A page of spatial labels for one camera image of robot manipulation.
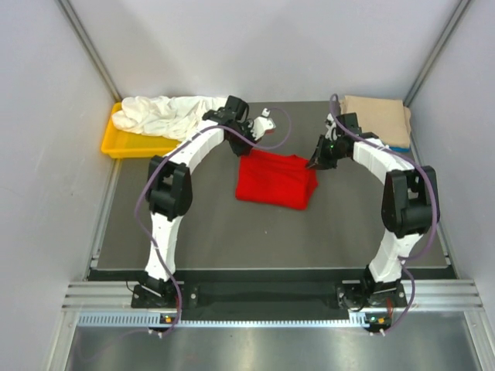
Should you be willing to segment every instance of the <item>metal floor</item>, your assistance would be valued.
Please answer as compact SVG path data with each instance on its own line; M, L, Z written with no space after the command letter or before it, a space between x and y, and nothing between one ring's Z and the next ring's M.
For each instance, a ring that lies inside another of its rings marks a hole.
M270 106L282 107L291 115L292 135L277 151L282 155L309 158L326 130L327 102L250 106L252 117ZM263 145L280 142L287 131L283 114L273 111L272 117L277 130L265 136ZM148 163L148 159L121 163L99 270L141 270L148 261L149 241L132 216ZM364 267L376 254L384 233L383 186L362 166L345 159L335 170L318 172L319 186L306 211L237 201L238 169L239 159L223 143L193 173L194 201L179 231L178 269ZM141 218L151 227L146 208ZM422 249L425 240L415 250ZM445 267L439 239L428 256L410 265Z
M385 338L360 328L179 328L163 340L146 331L119 339L129 330L78 328L66 370L481 369L462 313L413 313Z

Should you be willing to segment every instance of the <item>yellow plastic bin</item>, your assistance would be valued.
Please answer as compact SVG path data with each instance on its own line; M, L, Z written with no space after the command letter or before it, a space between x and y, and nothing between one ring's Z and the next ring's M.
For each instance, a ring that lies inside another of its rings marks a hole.
M121 110L121 103L116 103L111 115ZM164 137L149 137L118 130L114 123L108 120L107 130L101 143L101 151L112 158L151 158L163 156L172 151L180 143Z

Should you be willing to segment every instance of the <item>gray wall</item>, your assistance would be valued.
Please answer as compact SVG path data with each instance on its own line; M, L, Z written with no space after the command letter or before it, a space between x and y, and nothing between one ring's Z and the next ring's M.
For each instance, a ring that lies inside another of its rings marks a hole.
M495 328L494 18L495 2L473 2L411 108L457 267L476 280Z
M73 0L123 96L403 98L456 0Z
M0 369L41 369L111 162L111 98L56 3L0 13Z

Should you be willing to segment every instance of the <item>beige cloth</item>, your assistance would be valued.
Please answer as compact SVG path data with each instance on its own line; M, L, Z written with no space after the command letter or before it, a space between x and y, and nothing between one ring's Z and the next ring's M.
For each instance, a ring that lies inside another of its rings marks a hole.
M402 100L346 95L340 107L343 114L357 114L363 133L371 131L392 147L411 145L411 111L404 107Z

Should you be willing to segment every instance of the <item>crumpled white fabric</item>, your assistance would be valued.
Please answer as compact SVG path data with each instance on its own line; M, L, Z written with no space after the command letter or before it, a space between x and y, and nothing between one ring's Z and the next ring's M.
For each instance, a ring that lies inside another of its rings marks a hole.
M135 134L184 141L194 133L208 110L225 105L218 97L128 97L112 115L117 129Z

